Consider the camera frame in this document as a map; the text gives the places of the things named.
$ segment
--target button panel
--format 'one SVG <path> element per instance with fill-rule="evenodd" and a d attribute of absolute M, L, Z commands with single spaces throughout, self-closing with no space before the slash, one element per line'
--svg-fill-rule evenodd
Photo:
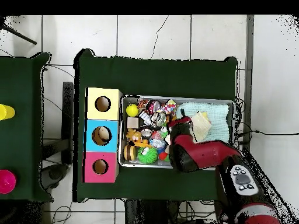
<path fill-rule="evenodd" d="M 259 192 L 252 175 L 244 166 L 233 166 L 231 169 L 231 179 L 239 195 L 251 196 Z"/>

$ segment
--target wooden block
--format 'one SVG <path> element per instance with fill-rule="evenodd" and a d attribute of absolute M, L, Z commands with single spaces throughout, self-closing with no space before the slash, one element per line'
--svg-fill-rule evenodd
<path fill-rule="evenodd" d="M 87 120 L 86 151 L 117 152 L 118 121 Z"/>
<path fill-rule="evenodd" d="M 88 87 L 86 95 L 88 95 L 87 119 L 119 120 L 119 106 L 122 93 L 118 89 Z"/>
<path fill-rule="evenodd" d="M 139 118 L 138 117 L 127 117 L 127 129 L 138 129 Z"/>
<path fill-rule="evenodd" d="M 116 152 L 86 152 L 84 183 L 114 183 L 118 173 Z"/>

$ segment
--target green tablecloth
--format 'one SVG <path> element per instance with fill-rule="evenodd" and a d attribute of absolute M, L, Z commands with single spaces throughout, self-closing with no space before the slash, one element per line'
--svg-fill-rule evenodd
<path fill-rule="evenodd" d="M 119 89 L 124 95 L 235 100 L 237 60 L 170 61 L 97 58 L 81 50 L 75 58 L 74 198 L 156 200 L 217 199 L 215 171 L 179 173 L 174 169 L 120 167 L 113 184 L 82 183 L 85 88 Z"/>
<path fill-rule="evenodd" d="M 14 118 L 0 121 L 0 169 L 16 174 L 17 185 L 0 200 L 49 201 L 39 183 L 41 159 L 41 69 L 50 54 L 32 58 L 0 57 L 0 103 L 12 106 Z"/>

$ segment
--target blue box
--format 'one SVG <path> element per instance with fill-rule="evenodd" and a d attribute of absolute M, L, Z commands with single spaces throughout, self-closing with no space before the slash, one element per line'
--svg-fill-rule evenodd
<path fill-rule="evenodd" d="M 92 140 L 92 133 L 97 127 L 106 127 L 110 130 L 112 138 L 106 145 L 97 145 Z M 118 121 L 87 120 L 86 151 L 117 152 Z"/>

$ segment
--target light blue cloth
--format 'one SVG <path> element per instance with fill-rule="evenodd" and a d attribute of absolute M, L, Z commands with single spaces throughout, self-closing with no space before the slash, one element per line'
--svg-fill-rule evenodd
<path fill-rule="evenodd" d="M 183 117 L 180 113 L 181 109 L 184 109 L 185 115 L 188 117 L 196 115 L 198 111 L 207 113 L 208 120 L 211 122 L 211 128 L 203 142 L 214 140 L 228 142 L 230 140 L 230 131 L 227 124 L 228 105 L 196 102 L 183 103 L 176 110 L 177 118 Z"/>

